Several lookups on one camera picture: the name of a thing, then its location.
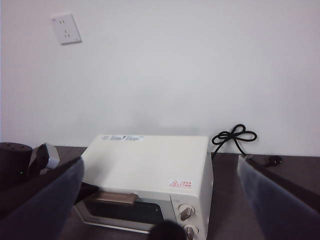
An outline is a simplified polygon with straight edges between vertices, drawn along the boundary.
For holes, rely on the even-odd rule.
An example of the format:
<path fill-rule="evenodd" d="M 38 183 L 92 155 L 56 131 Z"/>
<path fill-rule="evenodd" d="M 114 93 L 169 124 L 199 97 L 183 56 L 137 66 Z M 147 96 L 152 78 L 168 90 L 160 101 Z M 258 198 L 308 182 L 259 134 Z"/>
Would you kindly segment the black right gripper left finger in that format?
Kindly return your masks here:
<path fill-rule="evenodd" d="M 75 204 L 84 175 L 77 157 L 0 194 L 2 240 L 56 240 Z"/>

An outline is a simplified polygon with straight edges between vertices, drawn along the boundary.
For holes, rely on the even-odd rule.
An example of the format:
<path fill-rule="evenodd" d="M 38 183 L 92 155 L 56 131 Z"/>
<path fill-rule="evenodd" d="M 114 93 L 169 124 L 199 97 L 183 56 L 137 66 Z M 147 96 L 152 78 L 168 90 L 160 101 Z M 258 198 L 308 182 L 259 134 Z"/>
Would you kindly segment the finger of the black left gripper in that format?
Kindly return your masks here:
<path fill-rule="evenodd" d="M 79 189 L 79 200 L 84 200 L 99 191 L 99 187 L 82 182 Z"/>

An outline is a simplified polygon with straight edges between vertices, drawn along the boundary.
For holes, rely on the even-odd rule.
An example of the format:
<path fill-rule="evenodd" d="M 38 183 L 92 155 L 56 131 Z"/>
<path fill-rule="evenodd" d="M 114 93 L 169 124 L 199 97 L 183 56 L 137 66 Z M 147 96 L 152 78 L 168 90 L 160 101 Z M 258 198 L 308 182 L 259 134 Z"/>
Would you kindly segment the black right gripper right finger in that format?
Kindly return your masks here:
<path fill-rule="evenodd" d="M 318 240 L 320 196 L 250 156 L 238 157 L 237 174 L 266 240 Z"/>

